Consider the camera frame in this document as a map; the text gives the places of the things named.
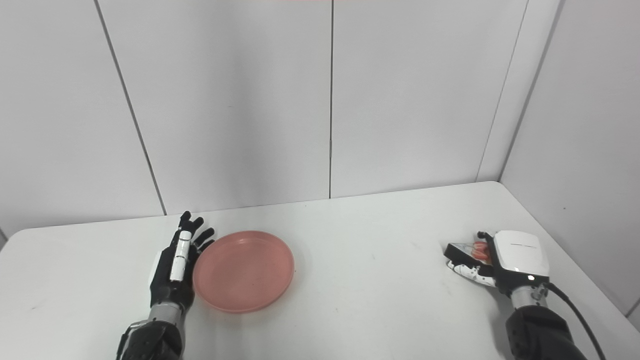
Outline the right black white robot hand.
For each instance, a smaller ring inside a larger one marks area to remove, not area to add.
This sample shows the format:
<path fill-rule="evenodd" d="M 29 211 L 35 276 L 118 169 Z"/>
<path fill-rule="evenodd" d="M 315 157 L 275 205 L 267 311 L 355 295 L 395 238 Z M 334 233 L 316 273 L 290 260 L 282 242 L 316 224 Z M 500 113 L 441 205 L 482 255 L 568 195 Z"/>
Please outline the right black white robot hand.
<path fill-rule="evenodd" d="M 541 241 L 523 231 L 479 231 L 471 243 L 449 243 L 443 255 L 451 271 L 506 296 L 550 281 L 550 264 Z"/>

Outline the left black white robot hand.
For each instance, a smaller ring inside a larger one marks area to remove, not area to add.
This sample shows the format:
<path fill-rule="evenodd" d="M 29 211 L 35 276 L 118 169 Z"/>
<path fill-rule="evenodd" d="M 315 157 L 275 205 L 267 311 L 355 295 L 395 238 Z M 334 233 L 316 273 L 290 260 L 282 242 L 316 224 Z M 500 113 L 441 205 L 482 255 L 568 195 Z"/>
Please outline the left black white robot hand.
<path fill-rule="evenodd" d="M 164 303 L 178 305 L 186 313 L 194 303 L 194 268 L 201 254 L 213 244 L 215 230 L 206 228 L 199 235 L 196 232 L 204 224 L 204 219 L 192 219 L 189 210 L 180 216 L 178 227 L 158 258 L 157 268 L 150 283 L 150 305 Z"/>

